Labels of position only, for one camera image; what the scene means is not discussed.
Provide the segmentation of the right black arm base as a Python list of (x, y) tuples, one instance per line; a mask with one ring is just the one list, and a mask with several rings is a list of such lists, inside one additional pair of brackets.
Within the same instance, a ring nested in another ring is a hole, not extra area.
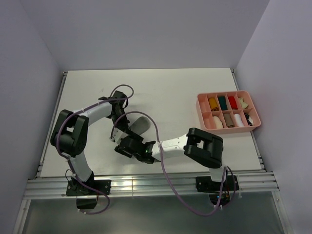
[(209, 199), (213, 205), (217, 205), (220, 199), (219, 206), (223, 207), (231, 201), (231, 193), (239, 191), (237, 176), (226, 175), (223, 182), (222, 194), (219, 195), (220, 182), (213, 182), (210, 176), (198, 176), (196, 180), (196, 189), (199, 193), (208, 193)]

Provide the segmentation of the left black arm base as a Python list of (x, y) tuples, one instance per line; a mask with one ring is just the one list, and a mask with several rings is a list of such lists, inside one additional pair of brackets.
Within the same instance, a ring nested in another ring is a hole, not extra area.
[(76, 206), (80, 210), (94, 209), (98, 203), (98, 197), (102, 194), (109, 195), (111, 180), (94, 180), (83, 186), (75, 179), (71, 179), (67, 184), (66, 196), (76, 197)]

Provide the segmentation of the mustard yellow striped sock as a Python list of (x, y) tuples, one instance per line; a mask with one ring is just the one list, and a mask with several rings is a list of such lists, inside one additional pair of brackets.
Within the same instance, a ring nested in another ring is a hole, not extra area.
[(209, 106), (210, 106), (210, 109), (211, 109), (212, 112), (219, 111), (219, 107), (218, 107), (217, 101), (216, 101), (216, 99), (214, 97), (209, 98), (208, 102), (209, 102)]

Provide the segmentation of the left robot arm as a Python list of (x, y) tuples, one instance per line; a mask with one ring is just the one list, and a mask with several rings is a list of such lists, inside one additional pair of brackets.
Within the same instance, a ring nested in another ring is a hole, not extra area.
[(144, 143), (141, 135), (149, 129), (149, 121), (140, 117), (133, 124), (125, 115), (129, 96), (114, 89), (109, 97), (101, 97), (98, 103), (78, 111), (62, 110), (54, 126), (50, 143), (59, 155), (66, 159), (72, 180), (84, 195), (94, 191), (94, 172), (90, 169), (84, 149), (88, 128), (102, 118), (111, 119), (113, 133), (110, 140), (116, 143), (115, 151), (128, 158), (135, 157), (144, 163), (153, 163), (151, 143)]

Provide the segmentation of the dark green reindeer sock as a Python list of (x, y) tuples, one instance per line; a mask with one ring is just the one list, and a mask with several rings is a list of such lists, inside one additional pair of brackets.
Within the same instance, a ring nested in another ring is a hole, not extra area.
[(221, 107), (222, 111), (227, 111), (228, 107), (227, 107), (227, 103), (226, 103), (226, 98), (225, 96), (218, 96), (218, 101)]

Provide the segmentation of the grey striped sock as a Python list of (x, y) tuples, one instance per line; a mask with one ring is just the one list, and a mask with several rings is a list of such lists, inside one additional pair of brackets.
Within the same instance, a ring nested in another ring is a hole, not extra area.
[(142, 135), (149, 130), (151, 124), (147, 117), (141, 116), (131, 124), (129, 129), (137, 135)]

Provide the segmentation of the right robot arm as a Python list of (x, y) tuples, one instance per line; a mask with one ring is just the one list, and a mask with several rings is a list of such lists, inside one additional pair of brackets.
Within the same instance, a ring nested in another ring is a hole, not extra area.
[(213, 188), (222, 190), (228, 184), (226, 166), (222, 162), (224, 147), (221, 137), (198, 128), (190, 128), (188, 133), (180, 137), (158, 143), (145, 142), (141, 136), (144, 132), (145, 129), (135, 127), (130, 127), (125, 132), (114, 131), (112, 139), (117, 144), (115, 151), (146, 164), (185, 155), (209, 169)]

